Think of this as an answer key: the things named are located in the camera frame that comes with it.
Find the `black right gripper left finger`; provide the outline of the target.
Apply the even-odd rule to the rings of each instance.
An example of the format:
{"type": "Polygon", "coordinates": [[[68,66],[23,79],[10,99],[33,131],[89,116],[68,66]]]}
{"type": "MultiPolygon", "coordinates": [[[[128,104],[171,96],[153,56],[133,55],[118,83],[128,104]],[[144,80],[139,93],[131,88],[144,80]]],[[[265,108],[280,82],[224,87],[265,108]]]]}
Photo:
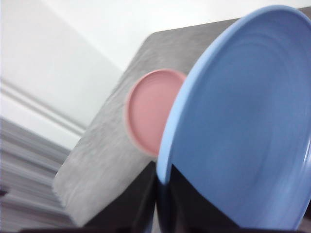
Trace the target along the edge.
{"type": "Polygon", "coordinates": [[[150,230],[156,200],[156,164],[150,162],[125,191],[85,224],[101,230],[150,230]]]}

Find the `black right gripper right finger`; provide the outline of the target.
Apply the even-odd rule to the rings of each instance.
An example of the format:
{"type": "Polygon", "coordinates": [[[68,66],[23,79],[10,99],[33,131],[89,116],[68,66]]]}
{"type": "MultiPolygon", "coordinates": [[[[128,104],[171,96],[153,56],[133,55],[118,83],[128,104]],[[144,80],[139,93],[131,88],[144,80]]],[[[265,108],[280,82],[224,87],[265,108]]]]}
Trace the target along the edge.
{"type": "Polygon", "coordinates": [[[172,167],[164,210],[166,233],[236,233],[238,225],[172,167]]]}

